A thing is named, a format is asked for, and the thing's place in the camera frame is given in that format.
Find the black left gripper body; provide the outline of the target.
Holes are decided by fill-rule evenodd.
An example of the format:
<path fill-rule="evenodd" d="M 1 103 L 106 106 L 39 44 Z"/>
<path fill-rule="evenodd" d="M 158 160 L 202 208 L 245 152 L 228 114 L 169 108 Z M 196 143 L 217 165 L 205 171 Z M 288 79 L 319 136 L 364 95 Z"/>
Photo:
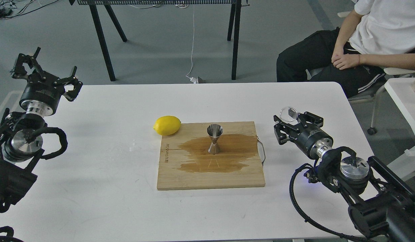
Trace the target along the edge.
<path fill-rule="evenodd" d="M 40 73 L 34 72 L 29 75 L 26 88 L 19 101 L 20 107 L 28 110 L 30 102 L 37 101 L 46 104 L 49 109 L 46 116 L 54 115 L 61 96 L 65 93 L 65 88 L 62 85 L 54 86 L 54 82 L 58 81 L 58 77 L 48 72 L 45 73 L 45 78 L 40 76 Z"/>

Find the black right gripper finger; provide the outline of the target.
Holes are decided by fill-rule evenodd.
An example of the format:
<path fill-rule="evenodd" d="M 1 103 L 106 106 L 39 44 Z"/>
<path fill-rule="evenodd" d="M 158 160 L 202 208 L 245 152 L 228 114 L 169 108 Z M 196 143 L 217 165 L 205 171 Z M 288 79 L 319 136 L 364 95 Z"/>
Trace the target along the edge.
<path fill-rule="evenodd" d="M 310 126 L 321 128 L 324 125 L 324 119 L 311 112 L 298 113 L 297 119 L 303 128 L 308 128 Z"/>
<path fill-rule="evenodd" d="M 280 145 L 286 144 L 286 142 L 294 143 L 297 126 L 284 122 L 277 115 L 274 115 L 273 119 L 275 121 L 274 132 L 278 143 Z"/>

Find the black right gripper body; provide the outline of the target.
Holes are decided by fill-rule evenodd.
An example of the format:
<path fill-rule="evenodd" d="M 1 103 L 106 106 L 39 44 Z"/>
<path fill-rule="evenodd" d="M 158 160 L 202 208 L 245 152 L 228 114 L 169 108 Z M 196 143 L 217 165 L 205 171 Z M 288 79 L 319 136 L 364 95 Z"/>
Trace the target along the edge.
<path fill-rule="evenodd" d="M 333 139 L 314 124 L 303 124 L 300 133 L 293 140 L 294 144 L 310 159 L 321 158 L 326 150 L 330 150 Z"/>

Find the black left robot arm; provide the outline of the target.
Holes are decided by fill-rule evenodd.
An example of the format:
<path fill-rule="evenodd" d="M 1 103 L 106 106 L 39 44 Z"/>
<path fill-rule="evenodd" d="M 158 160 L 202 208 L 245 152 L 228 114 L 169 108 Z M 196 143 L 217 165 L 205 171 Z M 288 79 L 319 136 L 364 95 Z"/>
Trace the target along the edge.
<path fill-rule="evenodd" d="M 24 79 L 27 85 L 19 101 L 23 111 L 6 108 L 0 121 L 0 213 L 16 205 L 36 182 L 33 170 L 38 161 L 66 151 L 66 133 L 48 126 L 44 118 L 56 113 L 62 97 L 74 101 L 83 86 L 75 76 L 77 67 L 68 78 L 43 70 L 37 62 L 39 52 L 40 47 L 33 55 L 20 53 L 11 70 L 14 79 Z"/>

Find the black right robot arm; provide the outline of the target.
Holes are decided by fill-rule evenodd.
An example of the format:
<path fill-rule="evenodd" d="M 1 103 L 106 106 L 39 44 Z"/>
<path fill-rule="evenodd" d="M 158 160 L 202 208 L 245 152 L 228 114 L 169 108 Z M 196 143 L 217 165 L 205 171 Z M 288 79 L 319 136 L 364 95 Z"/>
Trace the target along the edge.
<path fill-rule="evenodd" d="M 384 235 L 390 242 L 415 242 L 415 192 L 376 156 L 364 160 L 349 147 L 333 148 L 333 138 L 322 130 L 323 118 L 290 110 L 296 124 L 274 116 L 275 136 L 280 145 L 294 143 L 314 164 L 297 168 L 289 183 L 292 205 L 305 222 L 320 230 L 354 242 L 370 242 Z M 356 237 L 330 230 L 311 219 L 298 205 L 294 182 L 298 173 L 309 183 L 322 183 L 347 202 Z"/>

